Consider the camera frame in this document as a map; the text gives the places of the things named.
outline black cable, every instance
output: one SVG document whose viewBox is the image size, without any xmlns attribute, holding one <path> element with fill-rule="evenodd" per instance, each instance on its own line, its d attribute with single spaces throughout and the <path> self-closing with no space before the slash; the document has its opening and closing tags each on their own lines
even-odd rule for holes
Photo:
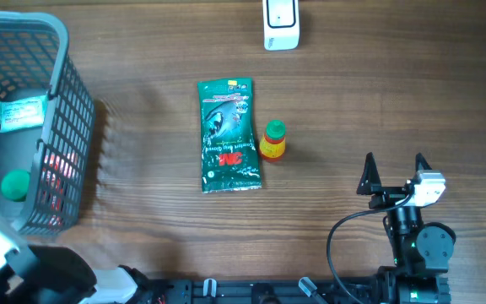
<svg viewBox="0 0 486 304">
<path fill-rule="evenodd" d="M 381 220 L 381 223 L 384 225 L 384 230 L 386 231 L 386 236 L 387 236 L 387 239 L 389 240 L 389 243 L 391 245 L 393 245 L 392 234 L 390 233 L 390 231 L 388 229 L 389 227 L 387 226 L 386 220 L 387 220 L 387 215 L 384 216 L 384 218 Z"/>
<path fill-rule="evenodd" d="M 329 263 L 329 269 L 333 273 L 333 277 L 335 277 L 335 280 L 337 281 L 338 285 L 344 290 L 344 292 L 346 292 L 347 295 L 349 295 L 352 299 L 354 299 L 354 301 L 358 302 L 359 304 L 364 304 L 364 303 L 348 291 L 346 286 L 344 286 L 343 282 L 341 281 L 341 278 L 338 277 L 337 271 L 335 270 L 335 267 L 333 266 L 333 261 L 331 259 L 331 242 L 332 242 L 332 238 L 333 238 L 333 233 L 335 232 L 335 230 L 340 225 L 342 225 L 343 223 L 345 223 L 348 220 L 355 219 L 357 217 L 364 216 L 364 215 L 377 214 L 377 213 L 380 213 L 380 212 L 388 212 L 388 211 L 392 211 L 392 210 L 397 209 L 397 208 L 401 208 L 402 206 L 407 204 L 408 201 L 410 201 L 411 198 L 412 198 L 412 193 L 410 193 L 404 199 L 404 201 L 400 204 L 396 204 L 394 206 L 387 207 L 387 208 L 384 208 L 384 209 L 367 210 L 367 211 L 361 211 L 361 212 L 351 214 L 351 215 L 343 218 L 342 220 L 338 221 L 337 224 L 335 224 L 333 226 L 331 231 L 329 231 L 329 236 L 327 237 L 327 262 Z"/>
</svg>

